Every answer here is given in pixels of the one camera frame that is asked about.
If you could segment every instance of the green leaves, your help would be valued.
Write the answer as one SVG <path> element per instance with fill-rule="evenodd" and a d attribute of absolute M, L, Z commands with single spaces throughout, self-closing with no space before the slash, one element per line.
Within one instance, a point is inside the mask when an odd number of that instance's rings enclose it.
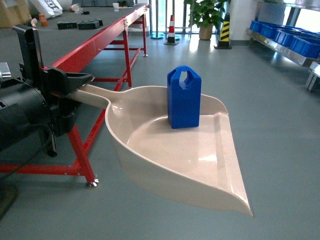
<path fill-rule="evenodd" d="M 213 24 L 216 28 L 219 28 L 219 23 L 223 22 L 221 17 L 222 13 L 226 10 L 224 8 L 225 2 L 230 3 L 231 0 L 184 0 L 185 4 L 190 5 L 190 21 L 191 24 L 196 24 L 198 28 L 200 26 L 207 27 L 209 24 Z"/>

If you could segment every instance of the leveling foot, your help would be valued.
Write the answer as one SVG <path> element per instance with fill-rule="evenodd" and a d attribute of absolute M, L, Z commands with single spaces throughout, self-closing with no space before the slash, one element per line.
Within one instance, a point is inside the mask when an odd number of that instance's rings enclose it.
<path fill-rule="evenodd" d="M 94 179 L 93 182 L 87 182 L 85 186 L 87 189 L 95 189 L 96 187 L 98 187 L 98 184 L 99 184 L 99 179 L 96 178 Z"/>

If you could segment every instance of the potted plant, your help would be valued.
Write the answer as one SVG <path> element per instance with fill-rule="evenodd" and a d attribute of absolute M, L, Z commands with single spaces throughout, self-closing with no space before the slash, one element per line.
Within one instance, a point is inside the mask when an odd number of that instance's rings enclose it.
<path fill-rule="evenodd" d="M 220 22 L 223 22 L 222 13 L 225 2 L 231 0 L 184 0 L 185 4 L 190 5 L 189 27 L 196 24 L 200 28 L 199 38 L 209 40 L 212 35 L 213 26 L 219 28 Z"/>

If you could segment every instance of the black cable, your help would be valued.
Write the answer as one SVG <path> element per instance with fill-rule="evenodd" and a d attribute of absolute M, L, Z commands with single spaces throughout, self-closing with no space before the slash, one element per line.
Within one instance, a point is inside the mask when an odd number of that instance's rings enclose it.
<path fill-rule="evenodd" d="M 41 151 L 43 151 L 50 143 L 52 140 L 52 133 L 51 130 L 49 128 L 49 126 L 45 125 L 45 124 L 32 124 L 29 125 L 28 128 L 31 129 L 45 129 L 48 131 L 49 136 L 48 139 L 46 140 L 46 142 L 38 148 L 38 150 L 33 154 L 33 156 L 29 159 L 27 159 L 26 161 L 24 161 L 20 166 L 18 166 L 16 169 L 14 169 L 13 171 L 7 173 L 5 176 L 0 177 L 0 182 L 6 180 L 8 177 L 10 177 L 12 174 L 14 174 L 15 172 L 17 172 L 18 170 L 22 169 L 25 165 L 27 165 L 28 163 L 30 163 Z"/>

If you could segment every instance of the cardboard box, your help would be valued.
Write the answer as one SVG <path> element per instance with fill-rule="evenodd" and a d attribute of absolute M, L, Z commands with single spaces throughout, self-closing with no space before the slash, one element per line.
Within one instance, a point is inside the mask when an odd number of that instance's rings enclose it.
<path fill-rule="evenodd" d="M 12 28 L 30 19 L 26 0 L 0 0 L 0 28 Z"/>

